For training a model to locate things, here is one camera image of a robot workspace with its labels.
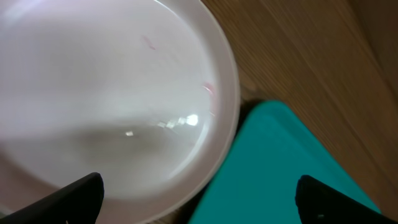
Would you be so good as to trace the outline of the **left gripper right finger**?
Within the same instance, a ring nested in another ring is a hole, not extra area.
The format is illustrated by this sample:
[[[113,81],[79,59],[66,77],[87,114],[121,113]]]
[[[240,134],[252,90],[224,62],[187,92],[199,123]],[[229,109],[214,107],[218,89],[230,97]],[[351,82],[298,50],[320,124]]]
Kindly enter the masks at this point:
[[[295,204],[302,224],[397,224],[309,175],[297,182]]]

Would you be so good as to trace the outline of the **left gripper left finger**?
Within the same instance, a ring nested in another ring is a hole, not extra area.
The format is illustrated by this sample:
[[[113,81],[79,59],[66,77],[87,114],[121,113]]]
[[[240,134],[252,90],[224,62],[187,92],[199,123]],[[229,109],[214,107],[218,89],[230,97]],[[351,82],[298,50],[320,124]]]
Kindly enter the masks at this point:
[[[104,183],[93,172],[1,218],[1,224],[94,224],[104,199]]]

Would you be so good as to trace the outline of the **white pink round plate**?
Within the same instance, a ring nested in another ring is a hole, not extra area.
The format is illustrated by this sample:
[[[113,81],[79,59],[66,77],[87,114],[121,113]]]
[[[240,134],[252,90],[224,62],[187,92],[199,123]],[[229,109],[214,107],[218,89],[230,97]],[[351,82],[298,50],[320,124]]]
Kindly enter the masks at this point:
[[[165,216],[224,161],[239,104],[201,1],[2,1],[1,212],[97,172],[98,223]]]

